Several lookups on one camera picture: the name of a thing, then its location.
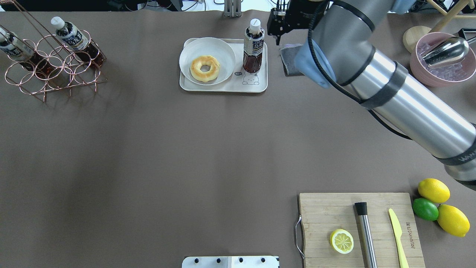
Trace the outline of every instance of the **soda bottle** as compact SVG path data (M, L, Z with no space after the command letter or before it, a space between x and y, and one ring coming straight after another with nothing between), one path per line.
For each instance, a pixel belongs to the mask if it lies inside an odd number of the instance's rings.
M243 52L243 68L245 68L245 71L254 73L261 68L264 38L265 30L261 28L261 21L252 19L249 23L249 27L245 30L245 46Z
M19 62L23 68L29 72L34 71L36 65L36 75L42 79L55 69L44 57L32 50L23 43L13 32L6 32L0 28L0 50L9 55L10 59Z
M101 66L104 62L104 55L89 42L88 38L82 34L82 32L71 22L64 21L60 17L54 17L51 19L51 24L56 28L56 35L58 35L63 42L73 49L74 52L82 51L84 53L77 53L79 59L83 62L89 62L89 57L98 66Z

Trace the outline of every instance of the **metal scoop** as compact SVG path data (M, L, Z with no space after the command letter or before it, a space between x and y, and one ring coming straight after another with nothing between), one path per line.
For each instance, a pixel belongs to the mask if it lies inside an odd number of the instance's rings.
M461 62L469 51L469 44L464 38L453 36L446 38L439 45L423 53L423 61L431 68L441 68Z

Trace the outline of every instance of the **gray tabletop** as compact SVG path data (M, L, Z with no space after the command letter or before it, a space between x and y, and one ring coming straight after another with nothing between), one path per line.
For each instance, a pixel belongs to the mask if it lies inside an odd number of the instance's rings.
M476 193L416 143L399 138L337 90L285 77L268 44L260 94L191 93L179 86L179 55L192 37L242 38L251 18L222 12L33 13L88 30L108 60L109 81L46 103L0 81L0 266L180 267L185 256L279 255L301 267L293 225L301 192L408 192L427 177L451 190L448 204L476 223ZM394 15L372 41L408 67L403 32L441 16ZM18 13L0 23L24 38ZM452 21L444 30L475 28ZM302 43L307 31L281 43ZM0 70L10 62L0 58ZM476 122L476 78L432 89ZM426 266L473 267L465 238L416 219Z

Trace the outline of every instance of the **bottle label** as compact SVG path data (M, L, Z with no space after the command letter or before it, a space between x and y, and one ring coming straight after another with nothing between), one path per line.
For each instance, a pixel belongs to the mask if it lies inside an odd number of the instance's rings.
M258 56L263 53L263 42L264 42L264 31L261 29L263 34L258 39L253 39L246 34L245 31L245 47L244 51L248 56Z
M9 55L12 60L18 62L26 61L33 56L33 50L17 38L7 46L0 47L0 50Z
M61 39L75 51L83 50L89 42L86 36L74 25L71 33L66 36L61 36Z

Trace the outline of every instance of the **cartoon bear drawing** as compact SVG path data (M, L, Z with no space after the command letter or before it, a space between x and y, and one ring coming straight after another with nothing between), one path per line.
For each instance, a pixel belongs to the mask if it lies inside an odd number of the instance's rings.
M249 73L245 71L243 76L243 85L259 85L259 78L257 73Z

